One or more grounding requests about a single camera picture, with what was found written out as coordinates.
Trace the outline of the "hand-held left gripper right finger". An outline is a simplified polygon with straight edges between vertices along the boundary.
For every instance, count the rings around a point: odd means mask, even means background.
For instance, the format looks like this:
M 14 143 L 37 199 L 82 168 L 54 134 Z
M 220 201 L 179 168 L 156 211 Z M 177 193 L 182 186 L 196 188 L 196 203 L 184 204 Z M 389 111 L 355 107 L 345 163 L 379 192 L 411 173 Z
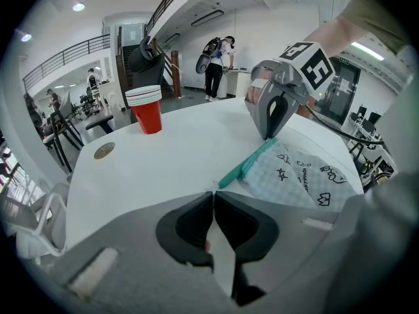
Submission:
M 347 210 L 329 212 L 215 194 L 215 219 L 235 253 L 239 313 L 325 313 L 347 249 Z

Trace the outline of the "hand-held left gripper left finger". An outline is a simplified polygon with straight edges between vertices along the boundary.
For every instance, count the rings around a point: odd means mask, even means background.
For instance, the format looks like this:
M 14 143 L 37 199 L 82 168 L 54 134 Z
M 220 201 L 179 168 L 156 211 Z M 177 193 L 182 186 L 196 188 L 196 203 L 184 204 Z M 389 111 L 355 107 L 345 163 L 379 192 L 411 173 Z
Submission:
M 51 271 L 72 313 L 232 313 L 204 248 L 213 194 L 127 212 L 67 251 Z

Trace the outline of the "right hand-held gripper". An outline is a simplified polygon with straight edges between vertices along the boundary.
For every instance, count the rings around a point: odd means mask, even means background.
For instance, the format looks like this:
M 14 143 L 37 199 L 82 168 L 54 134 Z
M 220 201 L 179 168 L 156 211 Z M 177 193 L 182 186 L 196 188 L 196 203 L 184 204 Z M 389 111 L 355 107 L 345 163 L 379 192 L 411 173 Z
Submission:
M 305 106 L 310 98 L 321 99 L 335 75 L 320 44 L 308 41 L 292 44 L 277 58 L 258 63 L 251 71 L 251 82 L 264 69 L 272 74 L 258 102 L 252 103 L 249 96 L 245 97 L 246 107 L 263 140 L 279 134 L 297 111 L 298 104 Z

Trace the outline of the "person's right hand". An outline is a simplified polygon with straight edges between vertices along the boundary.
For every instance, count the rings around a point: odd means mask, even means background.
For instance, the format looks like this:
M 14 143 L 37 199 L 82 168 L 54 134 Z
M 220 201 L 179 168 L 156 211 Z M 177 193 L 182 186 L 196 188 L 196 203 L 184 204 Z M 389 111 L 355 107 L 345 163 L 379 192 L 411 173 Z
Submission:
M 246 99 L 249 103 L 257 104 L 262 92 L 263 88 L 270 80 L 270 76 L 272 71 L 269 69 L 264 69 L 263 71 L 259 71 L 259 75 L 256 77 L 255 80 L 251 82 L 247 89 Z

